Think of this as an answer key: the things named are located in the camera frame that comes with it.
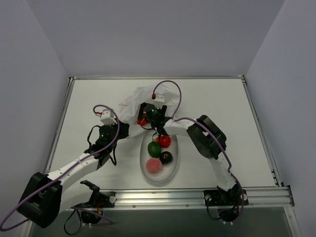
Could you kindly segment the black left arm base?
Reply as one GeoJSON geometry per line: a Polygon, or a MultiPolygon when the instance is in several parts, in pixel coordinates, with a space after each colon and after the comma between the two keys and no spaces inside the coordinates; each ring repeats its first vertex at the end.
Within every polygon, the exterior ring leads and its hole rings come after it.
{"type": "Polygon", "coordinates": [[[80,181],[80,186],[92,191],[88,201],[75,205],[75,211],[79,213],[81,223],[89,226],[113,225],[114,221],[104,216],[102,208],[115,207],[116,193],[102,193],[98,186],[87,180],[80,181]]]}

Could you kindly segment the red fake fruit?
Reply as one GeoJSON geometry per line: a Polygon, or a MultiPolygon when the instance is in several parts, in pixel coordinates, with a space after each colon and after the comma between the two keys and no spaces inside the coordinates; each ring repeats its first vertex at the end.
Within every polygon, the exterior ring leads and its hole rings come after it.
{"type": "Polygon", "coordinates": [[[171,145],[171,139],[169,136],[160,136],[155,139],[162,148],[168,148],[171,145]]]}

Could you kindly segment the red orange fake mango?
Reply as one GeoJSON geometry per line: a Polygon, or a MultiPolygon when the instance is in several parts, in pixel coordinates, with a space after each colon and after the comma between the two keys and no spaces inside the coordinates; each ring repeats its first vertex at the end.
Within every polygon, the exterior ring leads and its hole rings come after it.
{"type": "Polygon", "coordinates": [[[139,120],[137,120],[137,124],[140,126],[145,126],[147,124],[147,122],[145,119],[139,119],[139,120]]]}

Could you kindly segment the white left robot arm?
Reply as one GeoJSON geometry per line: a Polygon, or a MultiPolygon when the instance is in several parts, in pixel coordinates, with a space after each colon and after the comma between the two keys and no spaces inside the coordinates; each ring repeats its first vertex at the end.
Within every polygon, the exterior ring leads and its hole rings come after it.
{"type": "Polygon", "coordinates": [[[48,174],[35,173],[29,180],[17,207],[17,211],[41,228],[46,228],[65,209],[99,203],[99,187],[82,181],[78,191],[69,188],[84,176],[100,169],[112,159],[111,152],[117,141],[129,135],[129,124],[114,121],[99,128],[99,138],[89,144],[79,158],[48,174]]]}

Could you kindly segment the pink fake fruit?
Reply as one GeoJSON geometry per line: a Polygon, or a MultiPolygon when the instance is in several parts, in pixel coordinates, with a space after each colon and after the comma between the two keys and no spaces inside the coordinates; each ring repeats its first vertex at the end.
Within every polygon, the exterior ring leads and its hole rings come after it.
{"type": "Polygon", "coordinates": [[[162,163],[158,158],[151,158],[146,162],[146,170],[150,174],[157,174],[162,171],[162,163]]]}

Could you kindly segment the white plastic bag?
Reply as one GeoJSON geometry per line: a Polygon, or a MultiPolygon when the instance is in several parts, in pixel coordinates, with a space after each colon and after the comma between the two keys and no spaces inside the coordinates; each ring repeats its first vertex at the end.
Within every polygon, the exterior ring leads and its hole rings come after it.
{"type": "Polygon", "coordinates": [[[179,104],[182,100],[182,91],[178,87],[178,92],[172,91],[164,83],[154,86],[142,86],[137,87],[133,94],[128,98],[123,100],[119,106],[119,120],[124,123],[128,123],[129,127],[129,138],[138,136],[142,134],[145,130],[137,124],[137,116],[139,113],[140,105],[144,102],[149,104],[154,104],[158,108],[161,108],[163,105],[167,106],[166,115],[172,117],[175,115],[179,109],[179,104]],[[152,100],[152,94],[157,93],[161,94],[165,98],[165,102],[156,103],[152,100]]]}

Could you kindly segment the green fake lime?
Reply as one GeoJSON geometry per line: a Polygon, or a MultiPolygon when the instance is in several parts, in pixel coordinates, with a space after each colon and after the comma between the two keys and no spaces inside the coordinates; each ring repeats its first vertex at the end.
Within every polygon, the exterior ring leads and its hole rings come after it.
{"type": "Polygon", "coordinates": [[[161,154],[161,146],[156,141],[151,141],[147,147],[148,153],[153,158],[159,158],[161,154]]]}

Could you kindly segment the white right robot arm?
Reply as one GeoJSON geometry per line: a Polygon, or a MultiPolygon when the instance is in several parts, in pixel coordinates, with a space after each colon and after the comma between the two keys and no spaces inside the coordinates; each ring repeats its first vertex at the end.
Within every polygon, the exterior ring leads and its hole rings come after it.
{"type": "Polygon", "coordinates": [[[226,154],[226,135],[206,115],[197,119],[188,117],[172,118],[165,115],[167,106],[161,108],[153,104],[142,103],[138,114],[138,124],[141,122],[150,125],[154,130],[153,138],[149,143],[150,151],[153,149],[168,148],[171,146],[171,136],[189,137],[197,151],[210,160],[220,189],[219,198],[223,203],[232,203],[237,198],[234,189],[238,185],[237,178],[231,173],[232,164],[226,154]]]}

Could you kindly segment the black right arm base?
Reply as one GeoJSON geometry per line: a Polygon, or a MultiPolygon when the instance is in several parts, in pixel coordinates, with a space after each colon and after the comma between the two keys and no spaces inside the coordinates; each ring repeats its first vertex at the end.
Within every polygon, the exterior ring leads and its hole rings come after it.
{"type": "Polygon", "coordinates": [[[234,185],[228,191],[221,188],[204,190],[204,203],[208,216],[223,224],[233,225],[242,214],[244,207],[249,205],[246,190],[234,185]]]}

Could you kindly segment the dark purple fake plum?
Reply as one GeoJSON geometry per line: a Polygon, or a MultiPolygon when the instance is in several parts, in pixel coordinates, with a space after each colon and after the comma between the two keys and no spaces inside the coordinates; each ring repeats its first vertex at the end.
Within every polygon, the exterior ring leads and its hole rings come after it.
{"type": "Polygon", "coordinates": [[[173,161],[173,155],[168,151],[162,152],[159,156],[159,160],[162,165],[169,165],[173,161]]]}

